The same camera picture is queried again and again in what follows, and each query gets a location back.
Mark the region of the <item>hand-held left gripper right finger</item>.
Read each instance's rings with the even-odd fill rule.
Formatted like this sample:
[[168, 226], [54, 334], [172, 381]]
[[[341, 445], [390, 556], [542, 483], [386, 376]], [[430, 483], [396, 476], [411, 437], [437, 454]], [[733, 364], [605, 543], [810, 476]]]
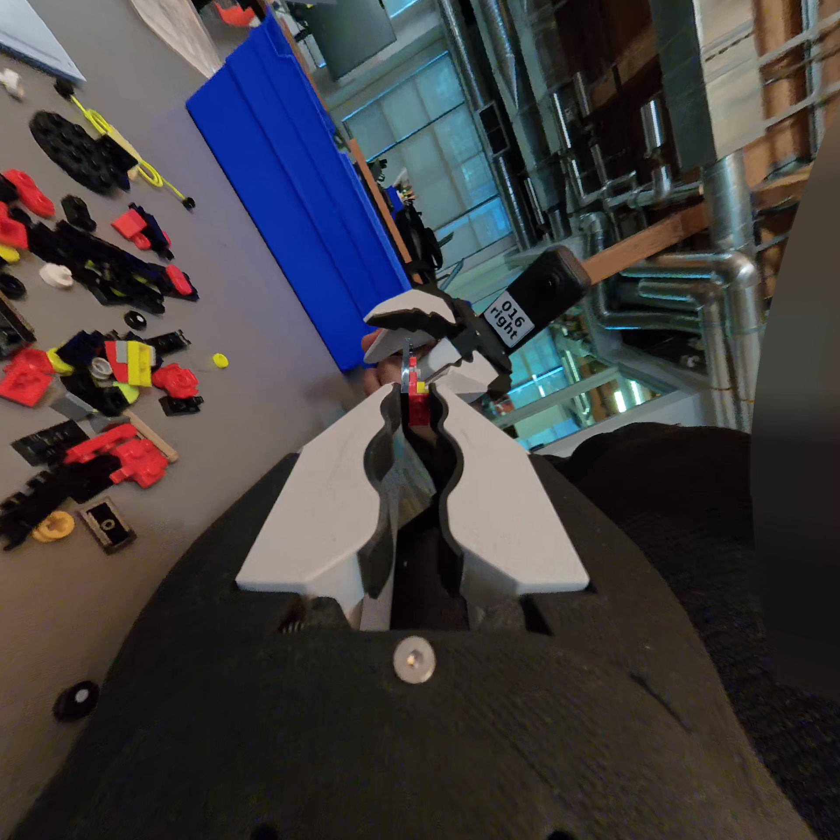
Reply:
[[526, 451], [452, 389], [430, 385], [428, 402], [448, 547], [439, 575], [468, 629], [524, 597], [585, 591], [590, 575]]

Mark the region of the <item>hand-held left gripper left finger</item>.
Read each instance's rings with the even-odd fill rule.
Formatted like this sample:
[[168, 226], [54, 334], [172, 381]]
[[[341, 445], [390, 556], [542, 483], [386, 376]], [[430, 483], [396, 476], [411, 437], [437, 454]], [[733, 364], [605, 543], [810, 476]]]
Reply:
[[402, 408], [401, 387], [384, 385], [305, 445], [236, 576], [240, 590], [332, 599], [353, 629], [388, 629]]

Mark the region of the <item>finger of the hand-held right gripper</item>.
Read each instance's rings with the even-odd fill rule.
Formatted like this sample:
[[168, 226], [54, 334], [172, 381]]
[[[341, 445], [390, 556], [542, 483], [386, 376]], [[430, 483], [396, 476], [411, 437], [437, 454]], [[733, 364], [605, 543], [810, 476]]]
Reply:
[[374, 330], [365, 338], [382, 342], [385, 336], [395, 335], [413, 343], [433, 343], [461, 330], [453, 298], [436, 287], [417, 287], [389, 298], [374, 307], [364, 322]]
[[[405, 338], [385, 336], [382, 342], [366, 339], [366, 336], [362, 339], [362, 351], [364, 363], [368, 366], [393, 356], [401, 358]], [[419, 370], [427, 385], [443, 385], [467, 403], [475, 402], [495, 388], [493, 383], [499, 379], [501, 372], [487, 358], [475, 351], [468, 360], [457, 355], [455, 346], [448, 339], [442, 343], [441, 350], [436, 349], [439, 341], [414, 346]]]

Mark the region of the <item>partly built lego model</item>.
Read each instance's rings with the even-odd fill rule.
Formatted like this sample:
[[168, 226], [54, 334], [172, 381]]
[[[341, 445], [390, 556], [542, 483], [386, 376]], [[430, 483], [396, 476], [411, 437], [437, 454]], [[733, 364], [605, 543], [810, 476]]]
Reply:
[[403, 340], [398, 384], [403, 429], [429, 427], [431, 424], [429, 390], [419, 370], [418, 356], [413, 341], [408, 338]]

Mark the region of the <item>pile of lego pieces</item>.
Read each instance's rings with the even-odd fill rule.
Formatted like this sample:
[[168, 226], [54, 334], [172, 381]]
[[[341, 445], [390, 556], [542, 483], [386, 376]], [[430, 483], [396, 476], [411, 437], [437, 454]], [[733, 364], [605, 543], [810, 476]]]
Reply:
[[[166, 303], [197, 302], [196, 286], [174, 262], [172, 241], [137, 203], [110, 223], [134, 250], [98, 236], [98, 225], [77, 195], [55, 203], [25, 171], [2, 171], [2, 402], [35, 409], [46, 403], [60, 423], [13, 441], [40, 471], [2, 501], [2, 550], [28, 540], [57, 543], [82, 522], [106, 553], [135, 540], [135, 532], [106, 492], [131, 483], [158, 485], [179, 459], [132, 407], [160, 392], [166, 417], [200, 413], [196, 374], [171, 361], [190, 340], [181, 330], [143, 336]], [[6, 268], [27, 254], [39, 262], [49, 288], [89, 292], [107, 308], [122, 308], [126, 332], [81, 330], [52, 348], [38, 346], [34, 328], [14, 306], [25, 284]]]

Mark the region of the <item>black lego tire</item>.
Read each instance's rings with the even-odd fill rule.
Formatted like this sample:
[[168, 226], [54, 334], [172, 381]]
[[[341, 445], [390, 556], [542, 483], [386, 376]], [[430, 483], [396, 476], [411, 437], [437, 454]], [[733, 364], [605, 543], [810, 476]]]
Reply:
[[53, 706], [53, 717], [58, 722], [78, 721], [96, 708], [100, 697], [98, 684], [83, 680], [62, 691]]

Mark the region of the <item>black round lego plate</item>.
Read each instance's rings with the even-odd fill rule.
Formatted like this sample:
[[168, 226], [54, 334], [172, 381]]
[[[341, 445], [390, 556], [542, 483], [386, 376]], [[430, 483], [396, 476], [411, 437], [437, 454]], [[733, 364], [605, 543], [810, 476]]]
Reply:
[[100, 195], [130, 191], [129, 171], [138, 161], [109, 136], [94, 139], [80, 125], [48, 111], [36, 111], [28, 127], [41, 150], [80, 186]]

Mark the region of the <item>lego instruction booklet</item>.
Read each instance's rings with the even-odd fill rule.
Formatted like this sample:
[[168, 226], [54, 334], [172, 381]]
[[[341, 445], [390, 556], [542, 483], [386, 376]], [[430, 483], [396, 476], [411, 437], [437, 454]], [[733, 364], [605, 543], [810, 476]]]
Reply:
[[27, 1], [1, 1], [1, 48], [53, 77], [85, 83], [76, 63]]

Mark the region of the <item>person's right hand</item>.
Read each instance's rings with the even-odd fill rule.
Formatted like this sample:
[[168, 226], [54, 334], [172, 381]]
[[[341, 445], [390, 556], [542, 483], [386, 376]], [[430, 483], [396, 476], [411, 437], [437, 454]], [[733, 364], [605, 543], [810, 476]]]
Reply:
[[376, 365], [369, 366], [364, 370], [363, 384], [367, 396], [376, 393], [386, 385], [401, 384], [403, 376], [403, 363], [398, 357], [389, 357]]

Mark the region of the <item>black backpack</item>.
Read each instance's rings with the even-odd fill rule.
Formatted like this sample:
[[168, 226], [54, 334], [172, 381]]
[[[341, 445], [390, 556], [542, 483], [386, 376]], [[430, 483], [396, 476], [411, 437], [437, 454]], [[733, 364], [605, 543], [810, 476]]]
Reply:
[[435, 232], [425, 225], [413, 202], [404, 203], [395, 213], [394, 221], [408, 254], [403, 261], [407, 275], [416, 276], [418, 285], [436, 286], [437, 273], [444, 265], [444, 254]]

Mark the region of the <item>blue plastic bin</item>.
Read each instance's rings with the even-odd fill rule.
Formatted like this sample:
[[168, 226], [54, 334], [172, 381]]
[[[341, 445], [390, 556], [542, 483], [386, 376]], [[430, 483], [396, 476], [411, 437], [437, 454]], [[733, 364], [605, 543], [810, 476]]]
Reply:
[[361, 366], [364, 316], [409, 279], [280, 24], [252, 29], [185, 107], [333, 361]]

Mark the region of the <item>dark grey curved panel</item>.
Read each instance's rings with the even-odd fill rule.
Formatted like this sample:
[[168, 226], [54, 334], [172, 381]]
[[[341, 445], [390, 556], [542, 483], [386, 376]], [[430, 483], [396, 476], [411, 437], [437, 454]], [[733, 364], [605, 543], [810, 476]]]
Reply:
[[771, 672], [839, 694], [838, 117], [797, 210], [759, 364], [751, 491]]

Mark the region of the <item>dark flat screen monitor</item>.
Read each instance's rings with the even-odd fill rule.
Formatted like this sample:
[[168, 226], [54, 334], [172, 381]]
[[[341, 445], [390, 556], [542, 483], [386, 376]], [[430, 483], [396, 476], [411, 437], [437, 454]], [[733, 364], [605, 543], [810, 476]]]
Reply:
[[303, 20], [333, 81], [338, 81], [396, 42], [381, 1], [336, 1], [305, 7]]

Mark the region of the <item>silver metal duct pipe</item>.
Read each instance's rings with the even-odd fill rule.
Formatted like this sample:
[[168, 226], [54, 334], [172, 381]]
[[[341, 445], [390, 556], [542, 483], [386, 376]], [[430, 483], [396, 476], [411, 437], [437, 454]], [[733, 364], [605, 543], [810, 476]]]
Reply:
[[753, 205], [742, 150], [701, 169], [712, 251], [667, 252], [600, 269], [603, 279], [636, 280], [637, 298], [659, 308], [611, 309], [603, 283], [584, 303], [591, 335], [602, 331], [671, 331], [703, 342], [717, 424], [750, 433], [765, 310], [755, 260]]

